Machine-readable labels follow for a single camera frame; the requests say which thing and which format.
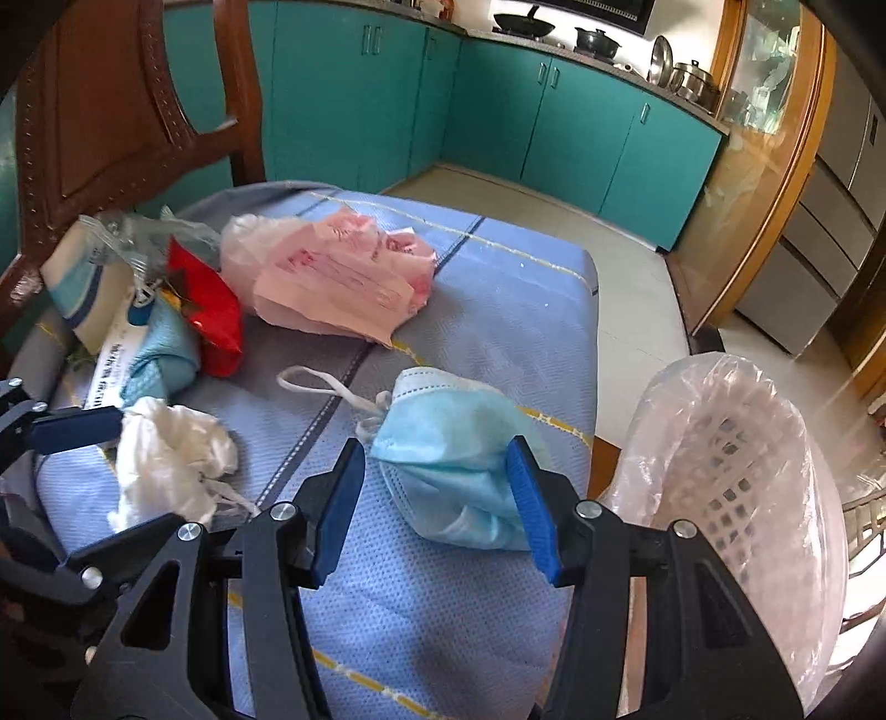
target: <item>wooden chair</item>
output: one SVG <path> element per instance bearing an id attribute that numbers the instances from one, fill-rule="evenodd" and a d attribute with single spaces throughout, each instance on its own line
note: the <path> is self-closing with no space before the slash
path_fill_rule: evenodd
<path id="1" fill-rule="evenodd" d="M 43 289 L 39 268 L 78 215 L 131 208 L 230 157 L 265 179 L 247 0 L 214 0 L 228 117 L 199 134 L 169 73 L 163 0 L 75 0 L 18 81 L 19 253 L 0 278 L 0 336 Z"/>

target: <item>cabinet handle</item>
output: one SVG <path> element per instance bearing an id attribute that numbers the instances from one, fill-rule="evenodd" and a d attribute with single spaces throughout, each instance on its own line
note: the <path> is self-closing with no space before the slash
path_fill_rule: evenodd
<path id="1" fill-rule="evenodd" d="M 382 52 L 382 30 L 384 30 L 380 25 L 376 25 L 376 41 L 372 45 L 372 54 L 380 55 Z"/>

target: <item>frying pan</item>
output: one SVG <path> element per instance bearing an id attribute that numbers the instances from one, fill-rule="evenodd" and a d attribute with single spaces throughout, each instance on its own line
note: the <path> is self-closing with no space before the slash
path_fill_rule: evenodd
<path id="1" fill-rule="evenodd" d="M 550 35 L 554 26 L 544 20 L 536 20 L 535 13 L 539 6 L 533 5 L 528 15 L 508 15 L 498 14 L 494 16 L 495 24 L 502 30 L 516 35 L 527 35 L 530 37 L 544 37 Z"/>

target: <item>stainless steel pot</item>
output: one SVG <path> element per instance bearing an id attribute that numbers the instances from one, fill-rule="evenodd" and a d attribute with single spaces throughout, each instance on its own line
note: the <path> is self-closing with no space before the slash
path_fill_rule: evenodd
<path id="1" fill-rule="evenodd" d="M 691 65 L 674 63 L 668 90 L 708 112 L 713 112 L 719 98 L 713 75 L 699 67 L 698 60 L 693 60 Z"/>

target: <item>mask ear loop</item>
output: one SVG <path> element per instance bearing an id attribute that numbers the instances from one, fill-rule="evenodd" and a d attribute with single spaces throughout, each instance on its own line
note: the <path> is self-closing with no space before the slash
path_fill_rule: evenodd
<path id="1" fill-rule="evenodd" d="M 287 379 L 299 372 L 306 372 L 308 375 L 313 375 L 330 387 L 306 387 L 304 385 L 296 385 Z M 288 367 L 278 373 L 276 379 L 277 385 L 291 393 L 337 395 L 356 410 L 367 412 L 370 417 L 358 422 L 356 427 L 357 439 L 365 444 L 371 444 L 372 441 L 376 439 L 378 429 L 382 426 L 382 423 L 385 421 L 385 415 L 387 415 L 388 410 L 391 408 L 392 395 L 390 391 L 384 390 L 380 392 L 376 395 L 376 401 L 373 403 L 371 400 L 367 400 L 365 397 L 360 397 L 353 393 L 344 385 L 344 383 L 333 375 L 330 375 L 328 372 L 312 370 L 305 365 L 293 365 L 292 367 Z"/>
<path id="2" fill-rule="evenodd" d="M 261 513 L 261 510 L 255 503 L 240 495 L 227 482 L 213 480 L 212 478 L 203 478 L 202 482 L 209 493 L 209 497 L 213 499 L 216 505 L 231 505 L 229 508 L 216 510 L 216 515 L 237 514 L 240 512 L 238 508 L 241 507 L 253 518 Z"/>

